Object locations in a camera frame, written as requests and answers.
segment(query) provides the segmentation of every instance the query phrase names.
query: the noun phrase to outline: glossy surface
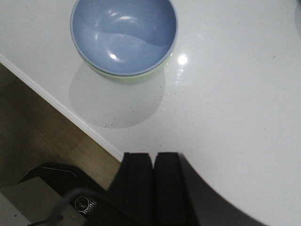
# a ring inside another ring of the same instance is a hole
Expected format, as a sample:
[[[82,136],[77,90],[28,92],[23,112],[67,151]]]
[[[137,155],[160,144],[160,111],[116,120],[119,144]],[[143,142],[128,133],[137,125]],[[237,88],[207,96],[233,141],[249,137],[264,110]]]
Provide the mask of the glossy surface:
[[[172,0],[172,56],[137,84],[83,62],[70,36],[74,3],[0,1],[0,61],[119,160],[183,152],[243,212],[301,225],[298,1]]]
[[[164,61],[176,37],[169,0],[79,0],[71,35],[80,54],[105,73],[145,73]]]

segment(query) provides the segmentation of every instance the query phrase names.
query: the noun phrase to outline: white countertop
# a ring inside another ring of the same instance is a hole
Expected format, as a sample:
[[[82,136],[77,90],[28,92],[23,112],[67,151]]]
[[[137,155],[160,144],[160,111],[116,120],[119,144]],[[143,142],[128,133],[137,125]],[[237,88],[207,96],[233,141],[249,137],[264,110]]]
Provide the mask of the white countertop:
[[[183,152],[235,206],[301,225],[297,0],[173,0],[179,34],[156,77],[118,84],[70,36],[75,0],[0,1],[0,62],[117,159]]]

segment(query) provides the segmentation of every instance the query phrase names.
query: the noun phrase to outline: blue bowl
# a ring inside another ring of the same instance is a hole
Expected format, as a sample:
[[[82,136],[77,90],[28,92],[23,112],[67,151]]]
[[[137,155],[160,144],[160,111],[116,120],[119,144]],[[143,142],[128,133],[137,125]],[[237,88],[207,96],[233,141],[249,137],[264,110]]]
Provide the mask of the blue bowl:
[[[169,0],[78,0],[70,26],[84,60],[117,76],[157,67],[170,55],[177,34]]]

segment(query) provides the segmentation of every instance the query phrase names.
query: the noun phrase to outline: wooden floor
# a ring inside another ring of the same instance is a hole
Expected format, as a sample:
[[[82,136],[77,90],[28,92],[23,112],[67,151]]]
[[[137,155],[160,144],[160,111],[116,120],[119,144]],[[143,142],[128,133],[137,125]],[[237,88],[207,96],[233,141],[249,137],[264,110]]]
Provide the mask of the wooden floor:
[[[78,166],[105,189],[120,165],[0,64],[0,187],[44,162]]]

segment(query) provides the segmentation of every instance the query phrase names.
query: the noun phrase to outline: bowl rim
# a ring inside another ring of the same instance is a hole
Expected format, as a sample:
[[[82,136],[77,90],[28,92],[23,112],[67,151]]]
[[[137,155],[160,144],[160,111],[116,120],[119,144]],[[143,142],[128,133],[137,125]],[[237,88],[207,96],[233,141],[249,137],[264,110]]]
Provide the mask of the bowl rim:
[[[134,72],[134,73],[114,73],[112,71],[109,71],[107,69],[104,69],[96,64],[94,64],[90,59],[88,59],[88,57],[85,56],[85,54],[80,50],[76,40],[75,40],[75,36],[74,36],[74,32],[73,32],[73,17],[74,17],[74,13],[75,13],[75,9],[77,8],[78,3],[82,1],[82,0],[77,0],[76,3],[74,4],[73,8],[72,8],[72,12],[71,12],[71,16],[70,16],[70,33],[71,33],[71,37],[72,37],[72,41],[73,44],[75,45],[77,51],[79,52],[79,54],[81,55],[81,57],[86,61],[86,63],[89,63],[91,66],[93,66],[95,69],[102,71],[106,74],[112,75],[112,76],[118,76],[118,77],[130,77],[130,76],[137,76],[137,75],[141,75],[141,74],[145,74],[153,69],[155,69],[156,67],[158,67],[161,63],[165,62],[165,60],[168,58],[169,55],[171,55],[174,46],[175,46],[175,42],[178,36],[178,15],[177,12],[175,10],[174,4],[172,2],[172,0],[167,0],[169,1],[173,12],[174,12],[174,16],[175,16],[175,33],[174,33],[174,39],[173,42],[170,46],[170,48],[168,49],[168,51],[165,53],[165,55],[159,60],[157,61],[155,64],[153,64],[152,66],[145,68],[143,70]]]

